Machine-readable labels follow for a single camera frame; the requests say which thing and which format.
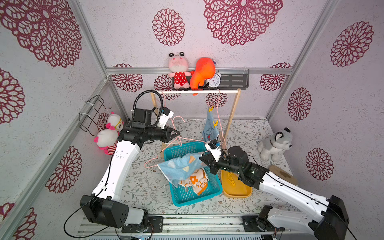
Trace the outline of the light blue patterned towel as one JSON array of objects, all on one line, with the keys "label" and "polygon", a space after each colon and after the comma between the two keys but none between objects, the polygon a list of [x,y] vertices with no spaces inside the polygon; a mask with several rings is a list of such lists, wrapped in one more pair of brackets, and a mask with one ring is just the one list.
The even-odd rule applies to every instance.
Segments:
[{"label": "light blue patterned towel", "polygon": [[165,178],[177,188],[181,181],[187,180],[196,170],[207,166],[200,160],[202,155],[203,152],[186,154],[157,166]]}]

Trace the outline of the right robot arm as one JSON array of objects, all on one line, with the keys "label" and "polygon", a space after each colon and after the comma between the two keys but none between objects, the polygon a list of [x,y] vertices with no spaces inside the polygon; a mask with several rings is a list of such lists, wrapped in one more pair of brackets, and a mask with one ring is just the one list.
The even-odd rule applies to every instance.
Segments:
[{"label": "right robot arm", "polygon": [[253,163],[241,147],[231,147],[227,152],[210,150],[200,160],[206,164],[211,174],[224,170],[238,175],[239,181],[298,208],[300,212],[274,210],[263,207],[253,220],[259,231],[282,232],[293,229],[311,234],[318,240],[343,240],[348,231],[349,217],[344,201],[336,196],[319,196],[293,185],[267,168]]}]

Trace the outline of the white orange patterned towel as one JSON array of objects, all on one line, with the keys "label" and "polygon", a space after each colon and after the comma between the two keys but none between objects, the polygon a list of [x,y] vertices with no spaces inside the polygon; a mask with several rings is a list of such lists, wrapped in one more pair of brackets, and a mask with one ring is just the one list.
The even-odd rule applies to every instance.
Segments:
[{"label": "white orange patterned towel", "polygon": [[209,177],[203,168],[196,170],[186,180],[180,181],[179,185],[184,188],[192,187],[195,194],[200,196],[208,187]]}]

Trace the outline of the blue bear towel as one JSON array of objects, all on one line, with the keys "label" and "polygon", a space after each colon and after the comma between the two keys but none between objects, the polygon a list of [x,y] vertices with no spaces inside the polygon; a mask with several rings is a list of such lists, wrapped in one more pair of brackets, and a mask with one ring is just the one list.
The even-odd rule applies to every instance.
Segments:
[{"label": "blue bear towel", "polygon": [[209,110],[207,110],[206,123],[203,129],[203,140],[205,142],[208,142],[213,139],[217,140],[219,137],[219,130],[217,126],[214,127],[213,122],[215,122],[213,112],[209,112]]}]

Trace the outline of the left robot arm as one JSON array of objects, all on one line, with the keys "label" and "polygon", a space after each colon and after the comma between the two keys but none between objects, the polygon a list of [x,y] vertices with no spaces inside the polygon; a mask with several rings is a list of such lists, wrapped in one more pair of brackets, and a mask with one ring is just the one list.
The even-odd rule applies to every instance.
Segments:
[{"label": "left robot arm", "polygon": [[148,227],[148,212],[123,204],[120,198],[127,174],[144,143],[169,143],[180,135],[179,131],[167,126],[174,115],[170,109],[162,108],[155,124],[151,123],[153,112],[136,109],[132,121],[116,132],[116,150],[103,178],[91,195],[83,195],[80,200],[89,222],[117,229],[126,225],[136,225],[140,230]]}]

